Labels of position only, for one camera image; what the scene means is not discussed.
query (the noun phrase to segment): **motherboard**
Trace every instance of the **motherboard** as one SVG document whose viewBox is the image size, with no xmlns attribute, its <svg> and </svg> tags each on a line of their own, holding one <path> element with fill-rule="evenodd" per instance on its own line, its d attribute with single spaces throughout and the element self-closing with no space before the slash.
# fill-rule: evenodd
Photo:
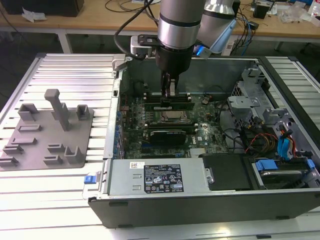
<svg viewBox="0 0 320 240">
<path fill-rule="evenodd" d="M 226 153 L 228 146 L 218 125 L 221 102 L 208 101 L 205 95 L 192 96 L 193 110 L 146 111 L 143 99 L 126 101 L 122 110 L 125 159 L 197 158 L 206 153 Z M 161 125 L 151 131 L 148 126 Z M 166 127 L 181 124 L 186 135 L 172 131 L 165 144 L 154 144 L 153 134 L 165 134 Z"/>
</svg>

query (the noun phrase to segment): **blue tab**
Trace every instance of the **blue tab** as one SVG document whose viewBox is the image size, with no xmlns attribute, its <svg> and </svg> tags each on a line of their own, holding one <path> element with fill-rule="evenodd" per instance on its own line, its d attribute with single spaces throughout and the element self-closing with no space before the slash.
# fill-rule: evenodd
<svg viewBox="0 0 320 240">
<path fill-rule="evenodd" d="M 258 171 L 278 169 L 275 160 L 272 159 L 261 159 L 255 163 L 255 166 Z"/>
<path fill-rule="evenodd" d="M 97 183 L 97 176 L 84 177 L 84 184 L 96 184 L 96 183 Z"/>
<path fill-rule="evenodd" d="M 289 161 L 290 158 L 288 157 L 288 150 L 290 148 L 290 140 L 289 139 L 284 139 L 282 149 L 281 149 L 281 154 L 280 156 L 284 158 L 285 161 Z"/>
<path fill-rule="evenodd" d="M 284 144 L 284 139 L 282 137 L 279 137 L 278 146 L 277 146 L 277 152 L 278 152 L 280 157 L 281 157 L 281 149 L 282 149 L 282 145 L 283 144 Z"/>
<path fill-rule="evenodd" d="M 308 164 L 308 166 L 309 166 L 309 168 L 311 169 L 311 170 L 313 170 L 313 169 L 315 169 L 315 163 L 314 163 L 314 161 L 312 161 L 311 159 L 308 159 L 307 161 L 306 161 L 306 163 Z"/>
</svg>

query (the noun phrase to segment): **black cable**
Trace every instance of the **black cable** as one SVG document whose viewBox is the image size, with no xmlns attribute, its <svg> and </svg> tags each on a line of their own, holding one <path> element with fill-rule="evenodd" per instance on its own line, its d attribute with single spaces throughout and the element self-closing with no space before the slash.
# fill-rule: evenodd
<svg viewBox="0 0 320 240">
<path fill-rule="evenodd" d="M 316 48 L 320 48 L 319 45 L 316 45 L 316 44 L 314 44 L 314 43 L 310 43 L 310 45 L 313 46 L 313 47 L 316 47 Z"/>
<path fill-rule="evenodd" d="M 107 1 L 107 2 L 105 3 L 104 7 L 105 7 L 107 10 L 109 10 L 109 11 L 111 11 L 111 12 L 114 12 L 114 13 L 130 13 L 130 12 L 134 12 L 134 11 L 136 11 L 136 10 L 141 9 L 141 7 L 139 7 L 139 8 L 130 9 L 130 10 L 123 10 L 123 11 L 113 10 L 113 9 L 107 7 L 108 3 L 110 3 L 111 1 L 112 1 L 112 0 Z"/>
<path fill-rule="evenodd" d="M 233 153 L 235 152 L 236 149 L 242 149 L 243 150 L 242 147 L 236 147 L 236 142 L 235 141 L 233 141 L 233 147 L 229 148 L 229 149 L 233 149 L 232 150 Z"/>
<path fill-rule="evenodd" d="M 239 19 L 240 21 L 243 22 L 243 33 L 241 35 L 241 38 L 235 43 L 235 46 L 234 48 L 232 49 L 231 53 L 232 54 L 234 51 L 235 53 L 237 52 L 238 48 L 239 48 L 239 44 L 241 43 L 241 40 L 243 39 L 243 37 L 245 36 L 244 40 L 242 41 L 242 45 L 244 44 L 245 40 L 247 39 L 247 35 L 248 35 L 248 28 L 246 27 L 247 26 L 247 23 L 245 20 L 243 19 Z"/>
<path fill-rule="evenodd" d="M 245 10 L 245 8 L 247 7 L 247 6 L 249 6 L 249 5 L 251 5 L 252 3 L 250 2 L 250 3 L 248 3 L 248 4 L 240 4 L 240 5 L 244 5 L 244 7 L 242 8 L 242 10 Z"/>
<path fill-rule="evenodd" d="M 220 127 L 220 129 L 221 129 L 221 132 L 222 132 L 227 138 L 229 138 L 229 139 L 231 139 L 233 142 L 239 144 L 239 145 L 240 145 L 241 147 L 243 147 L 243 149 L 244 149 L 245 146 L 243 145 L 242 142 L 240 142 L 240 141 L 236 140 L 235 138 L 229 136 L 229 135 L 226 134 L 226 132 L 225 132 L 225 131 L 227 131 L 227 130 L 231 130 L 231 129 L 234 130 L 234 129 L 233 129 L 233 128 L 227 128 L 227 129 L 223 130 L 222 127 L 221 127 L 221 125 L 220 125 L 221 112 L 222 112 L 222 109 L 224 108 L 224 105 L 225 105 L 227 102 L 228 102 L 228 100 L 225 100 L 225 101 L 221 104 L 221 107 L 220 107 L 220 109 L 219 109 L 219 113 L 218 113 L 218 124 L 219 124 L 219 127 Z"/>
<path fill-rule="evenodd" d="M 123 52 L 124 54 L 126 54 L 127 56 L 132 57 L 133 59 L 136 60 L 144 60 L 145 57 L 141 57 L 141 56 L 136 56 L 134 54 L 132 54 L 131 52 L 127 51 L 124 47 L 122 47 L 120 45 L 120 43 L 118 42 L 118 35 L 119 33 L 129 24 L 131 23 L 136 17 L 138 17 L 148 6 L 150 6 L 150 4 L 152 4 L 154 0 L 150 0 L 146 5 L 144 5 L 139 11 L 137 11 L 132 17 L 130 17 L 130 19 L 128 19 L 124 24 L 122 24 L 122 26 L 115 32 L 114 36 L 113 36 L 113 40 L 115 45 L 121 50 L 121 52 Z"/>
<path fill-rule="evenodd" d="M 216 84 L 213 84 L 213 85 L 210 85 L 208 87 L 208 89 L 211 89 L 212 87 L 217 87 L 218 89 L 220 89 L 224 94 L 228 94 L 226 90 L 224 90 L 220 85 L 216 85 Z"/>
<path fill-rule="evenodd" d="M 3 18 L 5 19 L 5 21 L 10 25 L 10 27 L 12 27 L 12 28 L 16 31 L 16 33 L 19 34 L 27 44 L 29 44 L 32 48 L 34 48 L 34 46 L 22 35 L 22 33 L 19 32 L 19 31 L 15 28 L 15 26 L 13 26 L 13 25 L 11 24 L 11 22 L 9 22 L 9 20 L 8 20 L 7 17 L 6 17 L 6 15 L 5 15 L 4 12 L 2 11 L 1 7 L 0 7 L 0 13 L 1 13 L 1 15 L 3 16 Z"/>
<path fill-rule="evenodd" d="M 2 92 L 0 92 L 0 96 L 4 97 L 4 98 L 6 98 L 6 99 L 9 99 L 9 98 L 10 98 L 9 96 L 4 95 Z"/>
<path fill-rule="evenodd" d="M 143 5 L 144 6 L 147 5 L 147 3 L 148 3 L 148 0 L 144 0 Z M 159 20 L 155 18 L 150 6 L 148 6 L 148 9 L 145 10 L 145 13 L 151 20 L 154 21 L 155 25 L 158 27 Z"/>
<path fill-rule="evenodd" d="M 5 72 L 7 72 L 8 74 L 14 76 L 15 78 L 18 78 L 17 75 L 15 75 L 13 72 L 11 72 L 8 69 L 6 69 L 4 66 L 0 65 L 0 69 L 4 70 Z"/>
<path fill-rule="evenodd" d="M 248 28 L 248 26 L 247 26 L 247 25 L 248 25 L 248 23 L 247 23 L 247 22 L 248 22 L 248 19 L 247 19 L 247 17 L 242 13 L 241 9 L 239 9 L 239 10 L 240 10 L 240 13 L 239 13 L 239 14 L 240 14 L 241 17 L 244 19 L 244 20 L 241 19 L 241 21 L 243 22 L 244 30 L 243 30 L 243 34 L 242 34 L 240 40 L 237 41 L 237 43 L 235 44 L 235 47 L 232 49 L 231 54 L 232 54 L 233 52 L 236 53 L 239 48 L 242 48 L 242 47 L 247 47 L 247 48 L 248 48 L 248 46 L 251 44 L 252 39 L 253 39 L 253 37 L 254 37 L 254 35 L 255 35 L 255 33 L 256 33 L 256 30 L 250 29 L 250 30 L 251 30 L 251 36 L 250 36 L 250 38 L 249 38 L 248 41 L 247 41 L 247 37 L 248 37 L 248 33 L 249 33 L 249 28 Z"/>
<path fill-rule="evenodd" d="M 114 9 L 111 9 L 111 8 L 109 8 L 109 7 L 107 6 L 111 1 L 113 1 L 113 0 L 108 0 L 108 1 L 104 4 L 104 7 L 105 7 L 105 9 L 107 9 L 107 10 L 109 10 L 109 11 L 111 11 L 111 12 L 114 12 L 114 13 L 132 13 L 132 12 L 137 12 L 138 10 L 140 10 L 141 8 L 143 8 L 143 6 L 137 7 L 137 8 L 134 8 L 134 9 L 129 9 L 129 8 L 124 7 L 124 6 L 123 6 L 124 4 L 127 4 L 127 3 L 130 3 L 130 2 L 131 2 L 131 0 L 128 0 L 128 1 L 125 1 L 125 2 L 123 2 L 123 3 L 119 3 L 119 2 L 117 1 L 119 7 L 120 7 L 123 11 L 114 10 Z"/>
</svg>

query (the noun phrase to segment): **power supply label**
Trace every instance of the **power supply label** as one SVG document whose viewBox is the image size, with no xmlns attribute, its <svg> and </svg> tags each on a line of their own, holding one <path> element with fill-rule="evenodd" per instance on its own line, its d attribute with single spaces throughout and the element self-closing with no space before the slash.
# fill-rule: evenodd
<svg viewBox="0 0 320 240">
<path fill-rule="evenodd" d="M 147 194 L 184 192 L 180 164 L 144 165 L 144 191 Z"/>
</svg>

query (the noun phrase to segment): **robotic arm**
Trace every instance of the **robotic arm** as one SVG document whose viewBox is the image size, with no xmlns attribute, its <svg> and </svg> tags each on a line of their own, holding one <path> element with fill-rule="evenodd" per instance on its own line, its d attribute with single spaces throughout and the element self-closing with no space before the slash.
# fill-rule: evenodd
<svg viewBox="0 0 320 240">
<path fill-rule="evenodd" d="M 195 51 L 200 57 L 208 57 L 212 52 L 221 53 L 236 25 L 233 2 L 161 0 L 156 39 L 145 35 L 142 40 L 133 37 L 144 47 L 133 47 L 131 40 L 131 53 L 135 55 L 146 54 L 146 47 L 156 46 L 155 60 L 161 70 L 164 98 L 175 95 L 179 75 L 188 70 Z"/>
</svg>

